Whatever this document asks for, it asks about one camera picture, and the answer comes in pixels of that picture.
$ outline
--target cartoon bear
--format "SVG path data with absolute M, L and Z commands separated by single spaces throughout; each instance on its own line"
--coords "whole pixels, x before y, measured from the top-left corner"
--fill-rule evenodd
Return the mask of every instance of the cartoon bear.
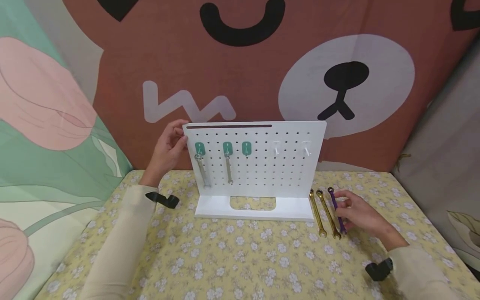
M 64 0 L 104 50 L 94 108 L 136 168 L 184 118 L 325 120 L 320 161 L 390 171 L 477 32 L 454 31 L 457 0 L 212 1 Z

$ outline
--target white hook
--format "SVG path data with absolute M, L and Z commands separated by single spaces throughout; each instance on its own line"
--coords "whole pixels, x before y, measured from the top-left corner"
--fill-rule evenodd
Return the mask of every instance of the white hook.
M 272 148 L 275 150 L 275 156 L 279 155 L 280 141 L 273 141 Z
M 301 142 L 301 145 L 303 147 L 303 150 L 305 150 L 305 154 L 307 156 L 310 156 L 310 151 L 308 151 L 308 149 L 310 148 L 310 141 L 303 141 Z

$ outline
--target tulip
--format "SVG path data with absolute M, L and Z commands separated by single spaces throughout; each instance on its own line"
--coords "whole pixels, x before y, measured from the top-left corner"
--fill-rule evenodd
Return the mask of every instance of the tulip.
M 33 271 L 28 237 L 14 223 L 0 219 L 0 299 L 12 300 Z

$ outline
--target black wrist strap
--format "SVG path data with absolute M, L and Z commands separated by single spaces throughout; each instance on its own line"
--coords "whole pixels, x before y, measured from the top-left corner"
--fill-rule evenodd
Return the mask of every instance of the black wrist strap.
M 384 281 L 392 270 L 393 262 L 390 257 L 379 264 L 371 263 L 365 267 L 365 271 L 367 271 L 373 281 Z
M 175 197 L 174 195 L 170 195 L 167 199 L 164 195 L 161 195 L 157 192 L 148 192 L 145 194 L 145 196 L 153 202 L 160 203 L 172 209 L 175 208 L 180 201 L 180 199 Z

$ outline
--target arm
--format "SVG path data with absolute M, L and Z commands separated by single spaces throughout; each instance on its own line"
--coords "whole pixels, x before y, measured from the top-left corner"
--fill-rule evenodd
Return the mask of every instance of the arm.
M 393 276 L 398 289 L 409 300 L 457 299 L 449 288 L 442 271 L 428 254 L 410 246 L 402 235 L 361 197 L 349 191 L 339 191 L 335 197 L 347 197 L 338 203 L 337 215 L 347 220 L 347 230 L 357 226 L 382 242 L 393 262 Z
M 398 289 L 407 299 L 457 299 L 442 271 L 424 250 L 408 246 L 393 249 L 388 255 L 393 261 Z
M 81 300 L 127 298 L 155 210 L 155 203 L 145 194 L 158 192 L 162 177 L 176 166 L 187 143 L 180 128 L 186 123 L 177 120 L 167 125 L 139 184 L 126 191 L 117 223 L 98 252 L 80 294 Z
M 98 252 L 80 299 L 125 299 L 145 244 L 155 202 L 145 194 L 157 188 L 134 185 L 123 197 L 115 227 Z

